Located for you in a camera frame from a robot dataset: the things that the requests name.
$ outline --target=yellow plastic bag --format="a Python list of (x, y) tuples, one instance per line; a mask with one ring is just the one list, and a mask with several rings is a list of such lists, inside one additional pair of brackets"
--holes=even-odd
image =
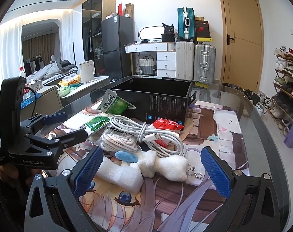
[(73, 84), (78, 84), (81, 83), (81, 75), (77, 74), (71, 74), (69, 76), (66, 76), (59, 82), (59, 85), (73, 85)]

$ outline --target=wooden door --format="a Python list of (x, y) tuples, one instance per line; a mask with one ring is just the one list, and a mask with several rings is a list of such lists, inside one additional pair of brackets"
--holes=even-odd
[(222, 0), (223, 83), (257, 91), (262, 70), (263, 31), (258, 0)]

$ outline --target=dark gray refrigerator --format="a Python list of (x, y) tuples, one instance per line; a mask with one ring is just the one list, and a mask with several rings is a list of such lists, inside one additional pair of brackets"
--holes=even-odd
[(134, 41), (132, 18), (113, 16), (101, 22), (104, 66), (106, 76), (120, 79), (131, 75), (130, 55), (125, 45)]

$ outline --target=silver suitcase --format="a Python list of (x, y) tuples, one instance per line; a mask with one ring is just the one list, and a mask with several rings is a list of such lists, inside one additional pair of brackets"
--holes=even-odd
[(175, 77), (186, 80), (193, 80), (194, 71), (194, 50), (192, 42), (177, 42), (176, 49), (176, 73)]
[(194, 80), (205, 83), (213, 83), (215, 70), (214, 46), (197, 44), (195, 46)]

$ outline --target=white drawer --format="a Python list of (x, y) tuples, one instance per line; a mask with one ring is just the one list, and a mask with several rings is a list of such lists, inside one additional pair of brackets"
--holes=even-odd
[(144, 52), (144, 51), (166, 51), (167, 43), (142, 43), (126, 46), (125, 51), (130, 52)]
[(175, 52), (157, 52), (157, 60), (175, 61)]
[(156, 61), (157, 69), (175, 70), (175, 61)]
[(157, 70), (157, 76), (175, 78), (175, 70)]

